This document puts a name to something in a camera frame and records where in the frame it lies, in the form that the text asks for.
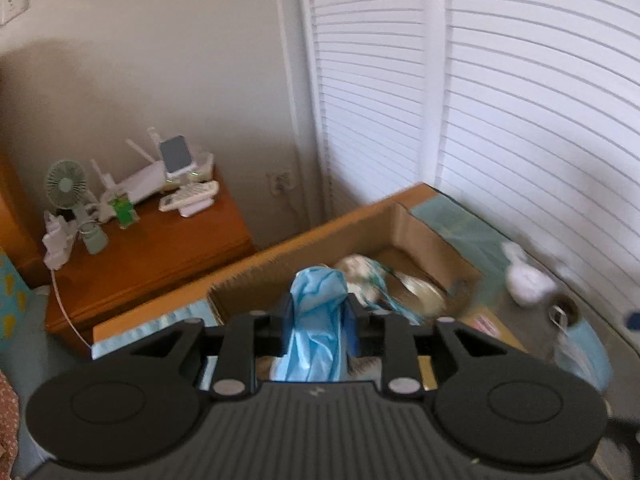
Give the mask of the blue face mask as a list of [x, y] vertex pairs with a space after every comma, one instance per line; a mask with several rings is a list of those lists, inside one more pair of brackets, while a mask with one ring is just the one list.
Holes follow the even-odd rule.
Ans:
[[291, 340], [273, 361], [273, 382], [340, 382], [346, 375], [342, 307], [348, 296], [344, 274], [327, 266], [296, 273]]
[[548, 315], [556, 328], [553, 362], [605, 392], [613, 378], [613, 367], [596, 331], [571, 301], [555, 301]]

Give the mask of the blonde hair tassel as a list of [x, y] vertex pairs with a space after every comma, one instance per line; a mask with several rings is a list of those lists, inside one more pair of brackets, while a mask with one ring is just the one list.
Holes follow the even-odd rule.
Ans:
[[446, 310], [446, 300], [440, 289], [430, 281], [414, 278], [405, 273], [397, 272], [395, 278], [401, 285], [416, 297], [413, 301], [413, 310], [422, 318], [439, 316]]

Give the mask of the brown cardboard box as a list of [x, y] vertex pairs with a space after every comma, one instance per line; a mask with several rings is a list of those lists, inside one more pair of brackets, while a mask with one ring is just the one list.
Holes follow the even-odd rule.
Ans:
[[360, 210], [239, 262], [207, 299], [222, 322], [269, 310], [291, 295], [296, 322], [271, 380], [337, 382], [348, 365], [338, 303], [390, 310], [420, 325], [470, 304], [482, 274], [454, 246], [399, 204]]

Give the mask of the gold tissue pack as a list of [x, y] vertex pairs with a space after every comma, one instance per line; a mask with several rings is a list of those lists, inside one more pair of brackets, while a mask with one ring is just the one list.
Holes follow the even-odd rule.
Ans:
[[[518, 341], [518, 338], [498, 319], [498, 316], [482, 304], [466, 310], [461, 316], [457, 317], [457, 320], [474, 328], [474, 330], [478, 330], [479, 332], [500, 340], [504, 344], [508, 344], [521, 351], [526, 351], [525, 347]], [[423, 388], [425, 390], [436, 389], [437, 382], [432, 369], [431, 358], [429, 356], [420, 356], [419, 366]]]

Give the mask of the wooden nightstand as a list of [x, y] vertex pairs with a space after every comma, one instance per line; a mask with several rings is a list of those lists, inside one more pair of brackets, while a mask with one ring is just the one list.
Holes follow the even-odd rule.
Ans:
[[154, 196], [139, 205], [133, 226], [104, 226], [108, 243], [102, 252], [91, 255], [78, 240], [68, 263], [54, 274], [46, 332], [88, 356], [94, 326], [253, 255], [250, 231], [221, 171], [216, 169], [214, 177], [220, 190], [213, 206], [190, 218], [161, 212]]

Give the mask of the grey blue checked blanket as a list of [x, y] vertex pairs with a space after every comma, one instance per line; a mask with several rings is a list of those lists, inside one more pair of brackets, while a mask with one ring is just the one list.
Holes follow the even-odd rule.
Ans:
[[[277, 299], [288, 289], [295, 273], [307, 266], [332, 264], [352, 252], [373, 252], [373, 246], [356, 245], [354, 240], [366, 232], [364, 220], [380, 210], [369, 207], [354, 211], [102, 323], [94, 331], [92, 356], [99, 359], [186, 318], [225, 320], [253, 304]], [[504, 236], [443, 195], [410, 212], [480, 272], [470, 303], [461, 315], [482, 304], [498, 316], [527, 352], [552, 359], [556, 328], [548, 315], [540, 307], [518, 307], [504, 288], [508, 265], [501, 248]], [[637, 415], [638, 354], [592, 307], [580, 304], [578, 309], [596, 331], [613, 367], [613, 378], [604, 392], [606, 400], [617, 415]]]

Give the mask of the white remote control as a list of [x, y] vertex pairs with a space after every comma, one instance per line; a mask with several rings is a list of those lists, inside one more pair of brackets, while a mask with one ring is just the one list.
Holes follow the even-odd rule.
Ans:
[[219, 183], [215, 180], [190, 183], [164, 196], [158, 204], [158, 210], [176, 210], [182, 218], [192, 217], [213, 205], [219, 189]]

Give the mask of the green spray bottle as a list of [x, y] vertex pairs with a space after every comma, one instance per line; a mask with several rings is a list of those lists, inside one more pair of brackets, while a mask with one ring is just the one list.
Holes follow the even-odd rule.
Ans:
[[115, 218], [123, 230], [128, 229], [139, 221], [138, 214], [134, 210], [134, 204], [130, 202], [126, 192], [114, 192], [108, 200], [108, 204], [114, 210]]

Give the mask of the white wifi router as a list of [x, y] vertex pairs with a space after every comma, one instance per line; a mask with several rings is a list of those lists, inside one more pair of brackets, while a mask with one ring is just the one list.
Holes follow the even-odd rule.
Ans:
[[125, 180], [116, 182], [111, 174], [100, 169], [95, 159], [91, 161], [91, 166], [104, 187], [98, 208], [101, 222], [115, 217], [115, 211], [108, 201], [114, 198], [117, 192], [124, 192], [130, 203], [135, 205], [159, 193], [165, 187], [166, 174], [162, 156], [160, 156], [160, 135], [153, 127], [148, 129], [148, 135], [156, 148], [157, 155], [151, 155], [131, 139], [126, 140], [130, 148], [141, 155], [148, 164]]

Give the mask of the small screen device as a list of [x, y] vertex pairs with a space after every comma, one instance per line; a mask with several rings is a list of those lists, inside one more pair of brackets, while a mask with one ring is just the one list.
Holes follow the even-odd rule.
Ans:
[[195, 159], [190, 151], [186, 138], [179, 134], [158, 144], [162, 156], [166, 176], [180, 177], [196, 167]]

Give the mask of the white power strip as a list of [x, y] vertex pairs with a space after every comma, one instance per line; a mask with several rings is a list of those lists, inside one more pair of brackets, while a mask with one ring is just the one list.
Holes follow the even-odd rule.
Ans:
[[57, 271], [68, 263], [78, 234], [78, 223], [75, 219], [67, 221], [63, 216], [54, 216], [50, 211], [43, 215], [46, 234], [42, 242], [46, 248], [43, 262], [51, 271]]

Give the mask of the yellow duck print box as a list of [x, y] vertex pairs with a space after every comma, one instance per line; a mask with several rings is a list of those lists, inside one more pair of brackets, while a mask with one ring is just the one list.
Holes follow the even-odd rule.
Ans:
[[6, 255], [0, 254], [0, 337], [4, 347], [23, 321], [32, 291]]

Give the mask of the green desk fan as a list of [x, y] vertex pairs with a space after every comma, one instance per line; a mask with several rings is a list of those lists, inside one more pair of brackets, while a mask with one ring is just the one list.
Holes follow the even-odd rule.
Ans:
[[73, 214], [77, 233], [87, 252], [90, 255], [102, 252], [108, 237], [101, 228], [98, 200], [88, 188], [84, 167], [74, 160], [58, 160], [44, 177], [44, 190], [55, 209], [68, 210]]

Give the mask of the white louvered door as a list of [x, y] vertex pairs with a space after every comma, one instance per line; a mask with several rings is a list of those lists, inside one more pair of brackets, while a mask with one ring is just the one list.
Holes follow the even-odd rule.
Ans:
[[302, 0], [323, 206], [423, 182], [630, 342], [639, 0]]

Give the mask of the beige drawstring pouch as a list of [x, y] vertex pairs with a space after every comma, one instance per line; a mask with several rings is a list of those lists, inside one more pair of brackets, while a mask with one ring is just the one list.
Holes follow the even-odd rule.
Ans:
[[350, 294], [367, 307], [377, 304], [386, 291], [385, 271], [375, 260], [363, 255], [349, 255], [341, 259], [335, 270], [343, 273]]

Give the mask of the wall power outlet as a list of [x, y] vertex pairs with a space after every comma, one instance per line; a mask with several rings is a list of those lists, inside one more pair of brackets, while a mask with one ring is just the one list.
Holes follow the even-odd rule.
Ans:
[[289, 193], [295, 188], [295, 180], [291, 170], [268, 172], [267, 180], [272, 196]]

